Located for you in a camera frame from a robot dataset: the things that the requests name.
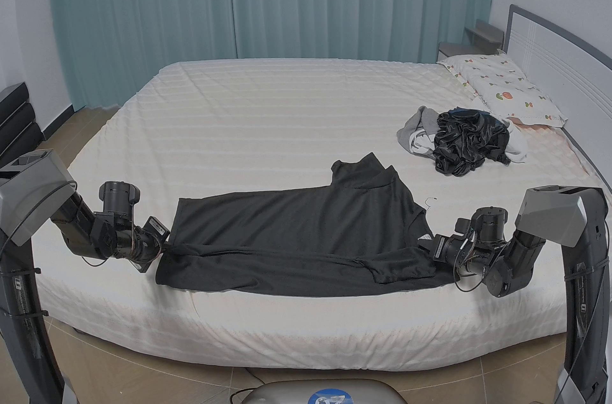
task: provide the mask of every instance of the white headboard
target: white headboard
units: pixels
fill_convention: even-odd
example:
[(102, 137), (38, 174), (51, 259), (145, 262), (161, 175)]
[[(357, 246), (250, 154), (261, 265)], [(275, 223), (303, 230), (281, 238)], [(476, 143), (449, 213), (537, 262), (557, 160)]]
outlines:
[(510, 6), (504, 51), (567, 117), (564, 132), (612, 184), (612, 59), (576, 35)]

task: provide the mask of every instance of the tile floor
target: tile floor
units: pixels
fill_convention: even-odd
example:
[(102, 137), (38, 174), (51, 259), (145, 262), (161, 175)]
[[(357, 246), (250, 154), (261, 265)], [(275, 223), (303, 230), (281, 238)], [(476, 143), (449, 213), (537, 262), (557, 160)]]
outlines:
[[(54, 148), (69, 165), (116, 109), (83, 109), (41, 148)], [(260, 382), (245, 369), (175, 362), (130, 351), (76, 333), (57, 319), (47, 329), (59, 366), (81, 404), (225, 404), (230, 393)], [(522, 343), (450, 367), (422, 372), (251, 369), (265, 382), (303, 378), (366, 377), (394, 387), (408, 404), (529, 404), (553, 400), (565, 351), (563, 334)], [(0, 401), (26, 404), (27, 396), (0, 341)]]

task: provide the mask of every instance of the gray headboard frame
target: gray headboard frame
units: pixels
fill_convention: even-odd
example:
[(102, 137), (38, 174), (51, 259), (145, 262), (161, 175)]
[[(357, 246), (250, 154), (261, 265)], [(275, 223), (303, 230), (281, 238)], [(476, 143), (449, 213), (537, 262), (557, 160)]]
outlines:
[[(510, 10), (508, 12), (508, 25), (507, 25), (507, 28), (506, 28), (506, 38), (505, 38), (504, 47), (503, 47), (504, 52), (508, 53), (508, 47), (510, 45), (510, 37), (512, 35), (512, 23), (513, 23), (513, 18), (514, 18), (515, 15), (520, 15), (520, 16), (522, 16), (522, 17), (524, 17), (524, 18), (534, 22), (535, 24), (537, 24), (539, 26), (542, 26), (542, 27), (546, 28), (547, 30), (549, 30), (549, 31), (559, 35), (563, 39), (571, 42), (574, 46), (582, 49), (582, 51), (584, 51), (585, 53), (589, 54), (590, 56), (595, 58), (597, 61), (599, 61), (602, 65), (604, 65), (605, 67), (607, 67), (608, 69), (610, 69), (612, 71), (612, 58), (610, 58), (609, 56), (605, 55), (598, 48), (593, 47), (591, 44), (589, 44), (585, 40), (581, 39), (577, 35), (574, 35), (573, 33), (568, 32), (564, 28), (561, 28), (560, 26), (554, 24), (553, 22), (550, 22), (546, 18), (542, 18), (542, 17), (540, 17), (540, 16), (538, 16), (538, 15), (536, 15), (536, 14), (530, 12), (530, 11), (525, 10), (524, 8), (520, 8), (519, 6), (517, 6), (515, 4), (510, 5)], [(566, 134), (568, 139), (571, 141), (571, 143), (578, 150), (580, 150), (580, 152), (585, 156), (585, 158), (589, 161), (589, 163), (597, 171), (597, 174), (603, 180), (603, 182), (608, 186), (608, 189), (612, 190), (612, 188), (610, 187), (610, 183), (612, 183), (612, 178), (607, 178), (607, 177), (603, 176), (603, 174), (600, 171), (600, 169), (593, 162), (593, 160), (589, 157), (589, 155), (585, 152), (585, 149), (577, 142), (577, 140), (575, 140), (572, 137), (570, 132), (568, 132), (565, 128), (563, 128), (562, 130)]]

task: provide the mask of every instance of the bed sheet wrinkle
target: bed sheet wrinkle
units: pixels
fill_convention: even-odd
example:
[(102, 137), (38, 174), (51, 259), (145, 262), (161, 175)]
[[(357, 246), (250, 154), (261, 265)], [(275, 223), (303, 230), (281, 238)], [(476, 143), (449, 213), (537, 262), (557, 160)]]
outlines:
[[(473, 99), (436, 64), (173, 64), (88, 142), (70, 172), (93, 210), (101, 207), (100, 184), (120, 179), (141, 189), (138, 224), (154, 215), (171, 226), (178, 197), (327, 185), (333, 161), (356, 162), (373, 151), (395, 167), (418, 204), (438, 198), (427, 221), (440, 233), (483, 205), (503, 206), (514, 219), (528, 187), (600, 184), (567, 140), (544, 127), (521, 129), (527, 163), (486, 162), (464, 178), (440, 175), (397, 143), (395, 132), (418, 106), (480, 108)], [(513, 227), (506, 225), (507, 237)], [(88, 267), (50, 222), (33, 245), (40, 297), (52, 316), (135, 351), (189, 362), (420, 370), (565, 329), (561, 253), (551, 243), (531, 284), (504, 299), (484, 287), (458, 294), (451, 286), (335, 299), (189, 293), (155, 285), (154, 267), (145, 276), (124, 260)]]

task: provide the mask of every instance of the nightstand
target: nightstand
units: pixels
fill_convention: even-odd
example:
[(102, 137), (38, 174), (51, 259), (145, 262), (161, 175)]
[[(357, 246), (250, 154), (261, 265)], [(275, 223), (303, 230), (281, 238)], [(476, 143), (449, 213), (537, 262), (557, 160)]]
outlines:
[(504, 43), (504, 32), (480, 19), (476, 20), (476, 27), (465, 27), (465, 32), (470, 38), (470, 45), (440, 42), (438, 61), (462, 54), (496, 54)]

